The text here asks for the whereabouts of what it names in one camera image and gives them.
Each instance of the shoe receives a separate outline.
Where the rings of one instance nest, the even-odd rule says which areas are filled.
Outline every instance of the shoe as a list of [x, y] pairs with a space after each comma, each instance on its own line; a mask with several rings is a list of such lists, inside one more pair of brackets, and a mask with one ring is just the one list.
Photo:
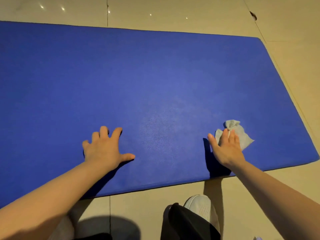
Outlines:
[[220, 233], [218, 215], [208, 196], [203, 194], [194, 195], [185, 202], [184, 207], [210, 222]]

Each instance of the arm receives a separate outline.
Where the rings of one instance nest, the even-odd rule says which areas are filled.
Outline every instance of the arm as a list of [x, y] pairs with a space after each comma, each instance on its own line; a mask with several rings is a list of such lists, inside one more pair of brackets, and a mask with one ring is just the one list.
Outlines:
[[209, 134], [216, 159], [235, 173], [279, 231], [289, 239], [320, 239], [320, 205], [245, 161], [234, 130], [221, 145]]
[[105, 126], [82, 143], [85, 162], [0, 210], [0, 239], [48, 239], [71, 207], [99, 179], [134, 155], [120, 154], [121, 128], [109, 138]]

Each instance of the forearm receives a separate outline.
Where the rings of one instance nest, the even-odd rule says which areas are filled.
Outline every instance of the forearm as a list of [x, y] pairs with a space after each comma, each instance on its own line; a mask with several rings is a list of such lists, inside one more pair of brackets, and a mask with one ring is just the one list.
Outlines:
[[106, 169], [97, 162], [84, 162], [2, 208], [0, 239], [37, 228], [44, 222], [44, 232], [49, 236], [61, 217], [105, 174]]
[[320, 205], [248, 162], [232, 169], [284, 239], [320, 239]]

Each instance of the floor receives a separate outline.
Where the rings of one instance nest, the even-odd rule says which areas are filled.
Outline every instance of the floor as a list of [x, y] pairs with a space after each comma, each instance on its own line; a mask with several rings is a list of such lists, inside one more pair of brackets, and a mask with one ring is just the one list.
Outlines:
[[[319, 9], [320, 0], [0, 0], [0, 20], [259, 37], [320, 152]], [[319, 171], [317, 161], [267, 173], [320, 203]], [[194, 194], [214, 203], [223, 239], [282, 239], [236, 177], [80, 201], [76, 237], [160, 239], [165, 208]]]

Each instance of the cleaning rag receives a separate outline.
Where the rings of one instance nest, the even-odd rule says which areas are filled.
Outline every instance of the cleaning rag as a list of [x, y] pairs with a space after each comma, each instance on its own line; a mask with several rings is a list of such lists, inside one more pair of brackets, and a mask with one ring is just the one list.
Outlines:
[[[240, 121], [237, 120], [227, 120], [225, 122], [225, 127], [228, 129], [228, 136], [230, 135], [230, 131], [234, 130], [235, 133], [238, 135], [239, 137], [239, 141], [240, 141], [240, 147], [241, 150], [243, 151], [245, 148], [247, 148], [247, 146], [249, 146], [252, 142], [254, 142], [254, 140], [252, 140], [246, 133], [245, 130], [243, 129], [243, 127], [240, 125]], [[216, 133], [214, 135], [214, 137], [216, 138], [216, 141], [219, 144], [220, 141], [220, 137], [222, 136], [222, 130], [221, 129], [217, 129]]]

